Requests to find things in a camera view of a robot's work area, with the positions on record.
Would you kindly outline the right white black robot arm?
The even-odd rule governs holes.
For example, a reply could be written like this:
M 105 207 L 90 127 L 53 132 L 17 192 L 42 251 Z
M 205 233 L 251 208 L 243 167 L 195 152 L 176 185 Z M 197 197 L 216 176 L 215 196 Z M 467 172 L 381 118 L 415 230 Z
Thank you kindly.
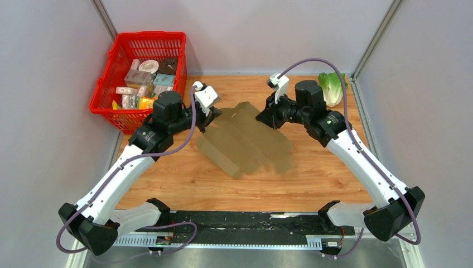
M 273 93 L 256 120 L 277 130 L 284 123 L 301 124 L 310 137 L 336 155 L 362 183 L 371 203 L 331 201 L 319 211 L 318 226 L 327 234 L 341 226 L 366 228 L 381 241 L 399 237 L 413 223 L 425 199 L 419 187 L 408 187 L 390 173 L 367 149 L 351 124 L 327 109 L 322 88 L 314 80 L 295 85 L 296 98 L 287 97 L 287 81 L 269 81 Z

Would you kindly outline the brown cardboard paper box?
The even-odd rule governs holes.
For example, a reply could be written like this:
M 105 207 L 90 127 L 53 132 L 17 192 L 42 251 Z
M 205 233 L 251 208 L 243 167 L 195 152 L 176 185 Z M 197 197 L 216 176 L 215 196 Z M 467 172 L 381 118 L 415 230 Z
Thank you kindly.
M 255 118 L 259 110 L 250 102 L 221 108 L 197 148 L 219 169 L 236 179 L 261 167 L 284 174 L 293 168 L 293 146 L 288 138 Z

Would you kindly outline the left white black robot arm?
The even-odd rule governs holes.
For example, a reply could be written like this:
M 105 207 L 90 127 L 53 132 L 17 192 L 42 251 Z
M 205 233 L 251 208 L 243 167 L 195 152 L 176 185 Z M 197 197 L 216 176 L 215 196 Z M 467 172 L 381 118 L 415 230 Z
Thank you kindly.
M 160 157 L 185 147 L 195 129 L 201 132 L 221 112 L 214 107 L 219 95 L 212 87 L 190 90 L 191 105 L 183 107 L 178 92 L 167 91 L 154 101 L 152 113 L 139 126 L 122 154 L 104 177 L 75 204 L 64 203 L 58 214 L 64 225 L 56 236 L 63 253 L 79 253 L 62 246 L 64 232 L 71 234 L 94 255 L 105 253 L 117 238 L 141 228 L 158 232 L 170 228 L 169 208 L 156 198 L 140 206 L 120 210 L 116 205 L 134 182 Z

